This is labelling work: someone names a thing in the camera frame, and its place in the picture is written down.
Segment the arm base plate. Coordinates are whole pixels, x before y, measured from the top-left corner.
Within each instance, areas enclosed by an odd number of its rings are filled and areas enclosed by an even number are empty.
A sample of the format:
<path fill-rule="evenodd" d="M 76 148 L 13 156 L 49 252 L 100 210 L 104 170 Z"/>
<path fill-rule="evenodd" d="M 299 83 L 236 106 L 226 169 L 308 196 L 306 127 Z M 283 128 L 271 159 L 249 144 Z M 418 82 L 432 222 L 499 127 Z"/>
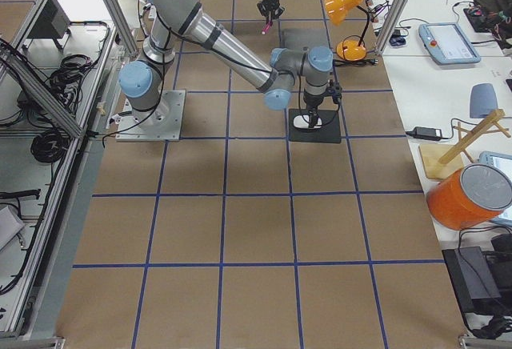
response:
<path fill-rule="evenodd" d="M 133 112 L 129 100 L 124 102 L 124 111 L 118 124 L 118 133 L 115 138 L 119 142 L 157 142 L 180 139 L 182 129 L 183 110 L 186 101 L 185 90 L 164 90 L 156 111 L 146 120 L 148 115 Z"/>

